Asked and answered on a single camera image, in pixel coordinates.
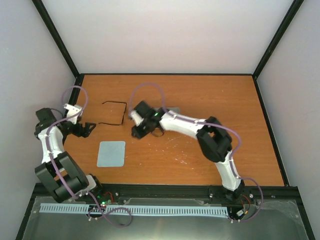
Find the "pink glasses case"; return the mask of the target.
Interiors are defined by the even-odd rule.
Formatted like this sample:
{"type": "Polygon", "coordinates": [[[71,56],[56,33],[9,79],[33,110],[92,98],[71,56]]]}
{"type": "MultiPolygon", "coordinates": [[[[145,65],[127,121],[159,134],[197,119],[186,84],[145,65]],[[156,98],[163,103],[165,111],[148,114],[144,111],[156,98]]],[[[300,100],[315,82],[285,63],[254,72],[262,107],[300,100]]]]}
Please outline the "pink glasses case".
{"type": "MultiPolygon", "coordinates": [[[[155,111],[159,110],[160,108],[158,107],[154,107],[153,108],[155,111]]],[[[179,107],[168,107],[167,108],[168,111],[173,111],[173,112],[176,112],[178,114],[180,114],[180,108],[179,107]]]]}

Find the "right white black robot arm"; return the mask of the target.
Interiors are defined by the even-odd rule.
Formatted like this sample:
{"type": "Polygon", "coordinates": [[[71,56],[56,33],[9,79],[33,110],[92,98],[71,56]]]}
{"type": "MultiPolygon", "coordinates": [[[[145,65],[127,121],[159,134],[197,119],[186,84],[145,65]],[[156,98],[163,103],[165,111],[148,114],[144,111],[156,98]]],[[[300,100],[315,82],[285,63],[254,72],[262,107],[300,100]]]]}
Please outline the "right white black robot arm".
{"type": "Polygon", "coordinates": [[[177,132],[198,141],[202,154],[213,162],[221,177],[222,193],[229,202],[238,200],[244,189],[233,159],[230,130],[222,126],[217,118],[197,119],[181,115],[168,108],[154,109],[141,101],[128,114],[134,121],[131,135],[142,139],[159,129],[161,132],[177,132]]]}

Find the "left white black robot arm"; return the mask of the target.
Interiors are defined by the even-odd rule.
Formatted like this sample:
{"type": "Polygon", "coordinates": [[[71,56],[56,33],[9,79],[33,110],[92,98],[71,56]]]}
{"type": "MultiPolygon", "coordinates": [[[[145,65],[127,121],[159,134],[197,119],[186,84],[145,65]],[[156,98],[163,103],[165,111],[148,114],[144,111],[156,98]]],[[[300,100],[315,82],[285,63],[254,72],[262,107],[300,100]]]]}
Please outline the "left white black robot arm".
{"type": "Polygon", "coordinates": [[[104,188],[92,174],[85,174],[76,161],[64,149],[68,135],[87,138],[95,123],[81,124],[83,108],[65,104],[67,115],[57,120],[50,108],[42,108],[35,115],[35,137],[41,141],[43,157],[34,171],[40,182],[57,203],[87,195],[92,201],[103,198],[104,188]]]}

